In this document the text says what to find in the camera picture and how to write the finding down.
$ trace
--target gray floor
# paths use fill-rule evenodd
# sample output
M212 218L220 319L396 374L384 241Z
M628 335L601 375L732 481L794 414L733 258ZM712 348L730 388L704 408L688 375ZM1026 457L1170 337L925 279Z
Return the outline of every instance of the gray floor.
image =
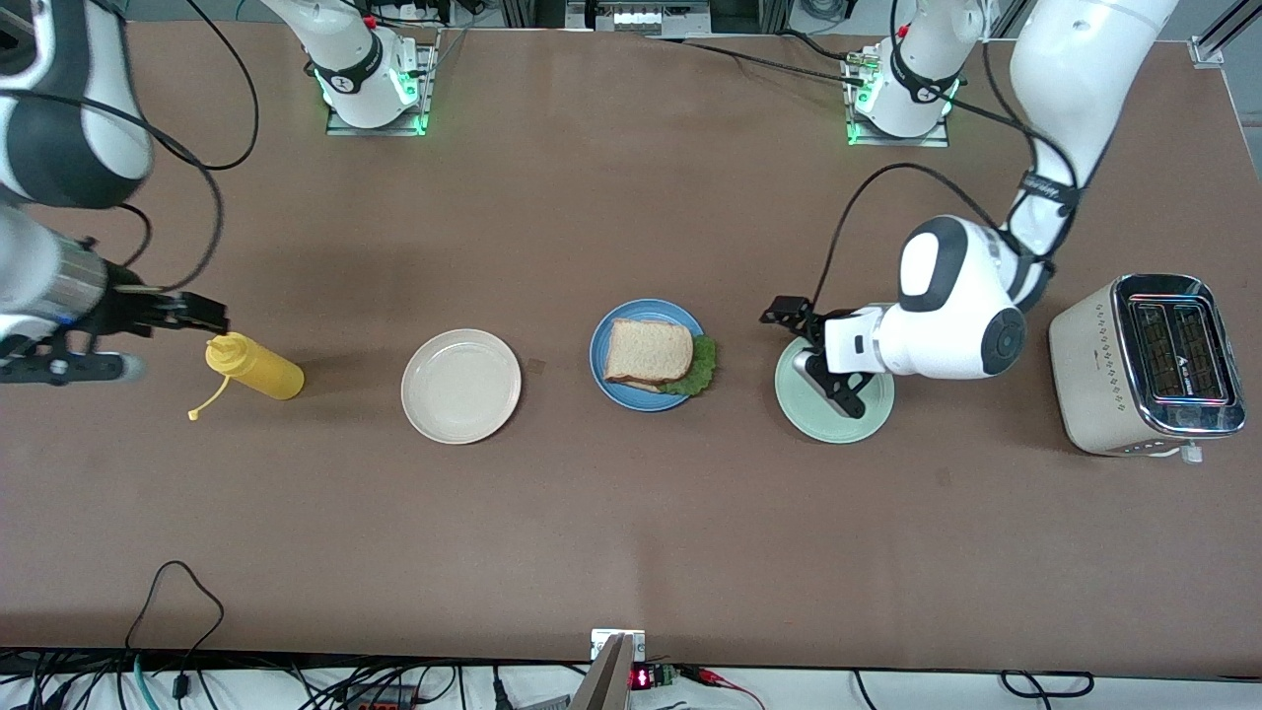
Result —
M178 0L115 0L126 9L126 15L135 20L196 19L192 9ZM217 20L233 18L250 21L278 21L259 0L197 0L206 13ZM1182 0L1165 32L1162 39L1184 40L1208 28L1234 0ZM1008 0L1000 0L1007 5ZM912 0L902 0L902 6L910 13L915 8ZM828 32L835 34L885 34L890 21L890 0L859 0L854 15L843 23L822 21L800 11L793 13L791 24L808 33ZM1241 34L1227 48L1227 83L1235 101L1235 111L1241 119L1246 143L1253 155L1253 164L1262 175L1262 23L1256 23Z

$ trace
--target mustard bottle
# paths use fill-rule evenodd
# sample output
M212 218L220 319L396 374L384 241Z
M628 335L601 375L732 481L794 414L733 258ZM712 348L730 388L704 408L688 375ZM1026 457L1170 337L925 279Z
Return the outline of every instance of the mustard bottle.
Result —
M209 400L188 414L189 421L193 422L202 410L223 395L232 381L273 400L292 400L303 390L305 382L302 368L239 332L220 334L207 340L206 364L223 376L223 383Z

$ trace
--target bread slice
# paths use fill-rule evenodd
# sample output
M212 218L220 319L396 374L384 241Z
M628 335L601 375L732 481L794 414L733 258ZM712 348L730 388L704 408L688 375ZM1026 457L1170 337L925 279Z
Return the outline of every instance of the bread slice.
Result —
M604 380L661 385L688 375L693 364L693 333L663 320L615 318Z

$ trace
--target mint green plate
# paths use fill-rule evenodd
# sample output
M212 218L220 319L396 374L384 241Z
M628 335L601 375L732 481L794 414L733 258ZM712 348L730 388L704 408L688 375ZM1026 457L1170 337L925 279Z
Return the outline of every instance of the mint green plate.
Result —
M859 392L859 400L867 405L862 420L843 417L793 370L794 354L808 344L801 337L790 342L776 363L776 400L785 417L801 434L828 444L854 444L876 434L893 410L893 377L875 376Z

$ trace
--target table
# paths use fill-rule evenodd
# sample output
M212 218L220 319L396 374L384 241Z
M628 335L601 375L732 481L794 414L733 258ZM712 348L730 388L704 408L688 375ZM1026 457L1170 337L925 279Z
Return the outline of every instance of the table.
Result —
M174 332L111 339L148 359L136 385L0 393L5 643L117 646L182 557L227 605L218 648L584 658L592 627L621 626L704 663L1262 668L1256 429L1200 468L1090 458L1047 362L1053 315L1175 270L1214 288L1246 387L1262 373L1258 183L1220 74L1184 45L1145 64L1021 362L899 380L885 429L839 448L781 416L787 334L760 310L809 291L847 195L886 163L1003 209L1026 166L1013 131L958 115L949 150L851 148L827 82L636 37L472 32L430 135L332 139L285 28L226 30L262 131L220 177L227 231L196 290L309 383L288 404L232 388L191 424L217 377L204 333ZM150 120L206 160L240 150L246 92L206 28L131 39ZM787 39L726 44L828 68ZM198 175L159 155L136 203L158 227L141 272L182 274L208 232ZM907 231L962 208L923 175L883 178L822 306L892 299ZM40 217L114 257L139 231ZM721 347L712 390L663 415L620 410L586 363L596 323L639 296L689 308ZM512 420L467 448L414 433L398 392L454 327L500 334L525 371ZM138 643L187 647L212 618L173 578Z

